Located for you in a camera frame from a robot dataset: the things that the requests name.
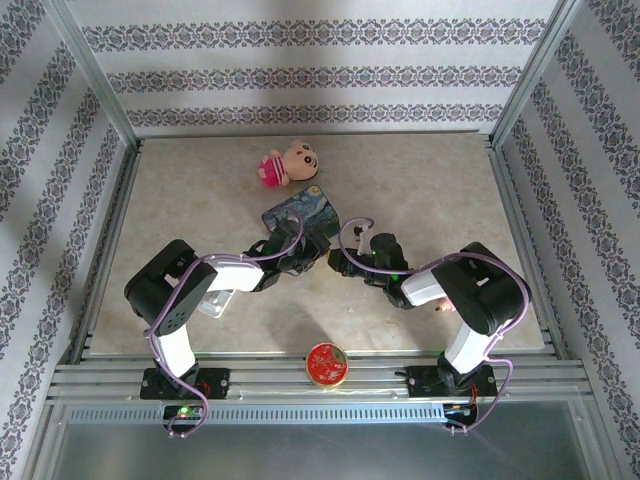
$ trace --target patterned wallpaper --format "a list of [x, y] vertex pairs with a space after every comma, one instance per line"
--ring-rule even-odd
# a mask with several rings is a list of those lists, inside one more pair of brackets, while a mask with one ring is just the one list
[[37, 0], [0, 0], [0, 479], [86, 303], [124, 146]]
[[640, 478], [640, 15], [580, 9], [503, 146], [565, 344]]
[[489, 133], [555, 1], [68, 4], [138, 135]]

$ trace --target purple cable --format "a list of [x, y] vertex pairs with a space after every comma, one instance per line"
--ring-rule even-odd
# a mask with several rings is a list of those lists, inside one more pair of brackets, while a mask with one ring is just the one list
[[[476, 428], [478, 425], [480, 425], [482, 422], [484, 422], [486, 420], [486, 418], [489, 416], [489, 414], [495, 408], [496, 404], [498, 403], [498, 400], [500, 400], [500, 397], [504, 393], [504, 390], [505, 390], [506, 386], [508, 385], [509, 381], [511, 380], [511, 376], [513, 374], [513, 362], [511, 362], [511, 360], [509, 360], [507, 358], [489, 358], [488, 355], [489, 355], [489, 352], [493, 349], [493, 347], [495, 347], [495, 345], [500, 340], [502, 340], [504, 334], [509, 332], [509, 331], [511, 331], [511, 330], [513, 330], [522, 321], [522, 319], [527, 314], [527, 310], [529, 309], [529, 292], [527, 290], [527, 286], [525, 285], [524, 281], [520, 278], [520, 275], [518, 275], [507, 264], [505, 264], [505, 263], [503, 263], [503, 262], [501, 262], [499, 260], [496, 260], [495, 258], [488, 257], [487, 255], [482, 255], [480, 253], [471, 253], [471, 252], [450, 253], [448, 255], [445, 255], [442, 258], [439, 258], [437, 260], [434, 260], [433, 262], [430, 262], [430, 263], [428, 263], [426, 265], [423, 265], [422, 267], [420, 267], [417, 270], [383, 270], [383, 269], [380, 269], [380, 268], [368, 267], [364, 263], [360, 263], [355, 258], [353, 258], [353, 256], [351, 256], [351, 254], [349, 254], [349, 252], [347, 252], [347, 249], [344, 247], [344, 244], [342, 243], [342, 235], [343, 235], [344, 231], [349, 226], [353, 225], [354, 223], [362, 222], [362, 221], [368, 222], [369, 228], [373, 227], [373, 225], [375, 224], [375, 222], [373, 221], [372, 218], [369, 218], [369, 217], [354, 217], [354, 218], [351, 218], [351, 219], [347, 220], [346, 223], [340, 229], [340, 232], [338, 233], [338, 244], [340, 245], [340, 250], [342, 251], [342, 254], [351, 263], [353, 263], [357, 267], [361, 268], [362, 270], [366, 270], [366, 271], [371, 272], [371, 273], [379, 273], [379, 274], [387, 274], [387, 275], [412, 275], [414, 273], [423, 272], [425, 270], [430, 270], [430, 269], [440, 265], [441, 263], [444, 263], [444, 262], [446, 262], [448, 260], [452, 260], [454, 258], [460, 258], [460, 257], [474, 258], [476, 260], [481, 260], [481, 261], [489, 263], [489, 264], [491, 264], [491, 265], [493, 265], [495, 267], [498, 267], [499, 269], [504, 271], [506, 274], [508, 274], [511, 278], [513, 278], [513, 280], [518, 285], [518, 288], [520, 288], [520, 292], [522, 293], [522, 300], [523, 300], [522, 310], [520, 311], [518, 316], [515, 318], [515, 320], [513, 320], [512, 322], [509, 322], [506, 326], [502, 326], [502, 327], [500, 327], [498, 329], [498, 331], [496, 332], [496, 335], [491, 340], [491, 342], [489, 342], [489, 345], [487, 345], [487, 348], [485, 348], [484, 352], [482, 353], [482, 356], [485, 357], [485, 359], [489, 363], [506, 363], [507, 366], [509, 367], [509, 372], [507, 373], [507, 377], [505, 378], [504, 382], [502, 383], [502, 386], [500, 387], [500, 390], [498, 391], [498, 394], [495, 396], [495, 398], [493, 399], [493, 402], [491, 402], [491, 405], [489, 405], [489, 408], [484, 413], [484, 415], [482, 415], [482, 417], [480, 417], [480, 419], [478, 419], [473, 425], [470, 425], [469, 427], [467, 427], [467, 426], [462, 426], [461, 427], [461, 430], [463, 430], [465, 433], [470, 432], [471, 430], [473, 430], [474, 428]], [[463, 425], [462, 423], [456, 422], [455, 420], [449, 420], [449, 423], [454, 424], [454, 425], [458, 425], [458, 426]]]
[[[162, 358], [160, 356], [160, 352], [159, 352], [158, 347], [157, 347], [156, 342], [155, 342], [155, 339], [157, 338], [156, 335], [155, 335], [156, 330], [158, 330], [158, 328], [160, 327], [160, 324], [162, 324], [164, 319], [167, 317], [167, 314], [169, 313], [169, 311], [171, 310], [171, 307], [175, 303], [176, 298], [178, 298], [178, 295], [180, 294], [180, 290], [182, 290], [182, 288], [184, 287], [185, 283], [189, 279], [189, 276], [193, 273], [193, 271], [196, 269], [196, 267], [198, 265], [200, 265], [201, 263], [208, 262], [210, 260], [213, 260], [214, 258], [218, 258], [218, 259], [221, 258], [221, 259], [234, 260], [234, 261], [242, 261], [242, 262], [247, 262], [247, 263], [264, 262], [264, 261], [267, 261], [267, 260], [274, 260], [276, 258], [283, 257], [283, 256], [287, 255], [289, 252], [291, 252], [296, 247], [296, 245], [298, 244], [300, 239], [302, 238], [302, 234], [304, 232], [304, 225], [302, 223], [302, 218], [300, 218], [300, 215], [298, 215], [297, 212], [295, 212], [293, 210], [292, 210], [292, 212], [293, 212], [293, 215], [295, 216], [298, 224], [300, 225], [300, 228], [298, 230], [298, 234], [293, 239], [291, 244], [289, 246], [287, 246], [287, 248], [285, 248], [284, 250], [282, 250], [280, 252], [274, 253], [272, 255], [265, 255], [265, 256], [262, 256], [262, 257], [247, 257], [247, 256], [244, 256], [244, 255], [232, 255], [232, 254], [228, 254], [228, 253], [221, 253], [221, 254], [204, 255], [202, 257], [197, 258], [191, 265], [189, 265], [187, 270], [184, 272], [184, 274], [180, 278], [180, 281], [178, 282], [176, 287], [173, 289], [173, 292], [171, 292], [171, 295], [169, 296], [169, 299], [167, 300], [167, 303], [165, 303], [164, 307], [160, 311], [160, 314], [158, 315], [156, 320], [153, 322], [151, 327], [149, 329], [145, 330], [145, 332], [144, 332], [144, 336], [147, 339], [147, 343], [149, 344], [149, 348], [151, 349], [151, 353], [153, 353], [153, 357], [155, 358], [155, 360], [156, 360], [156, 362], [158, 364], [158, 367], [160, 367], [162, 370], [164, 370], [165, 373], [167, 373], [169, 375], [169, 377], [174, 382], [176, 382], [181, 387], [187, 389], [188, 391], [193, 393], [195, 396], [197, 396], [200, 400], [202, 400], [204, 412], [202, 413], [202, 417], [200, 418], [200, 421], [193, 428], [191, 428], [190, 430], [181, 433], [180, 434], [181, 438], [187, 438], [189, 435], [191, 435], [192, 433], [194, 433], [197, 430], [199, 430], [202, 427], [202, 425], [204, 425], [204, 423], [207, 421], [207, 418], [209, 417], [209, 401], [207, 400], [207, 397], [205, 397], [205, 395], [200, 390], [198, 390], [197, 388], [192, 387], [188, 383], [184, 382], [182, 379], [180, 379], [179, 377], [175, 376], [173, 374], [173, 372], [171, 372], [171, 370], [169, 370], [169, 367], [167, 367], [167, 364], [164, 363], [164, 361], [162, 360]], [[169, 421], [169, 424], [167, 425], [167, 429], [169, 431], [169, 436], [170, 437], [173, 437], [173, 435], [174, 435], [174, 431], [172, 430], [171, 427], [173, 425], [173, 422], [176, 419], [177, 419], [177, 417], [172, 418]]]

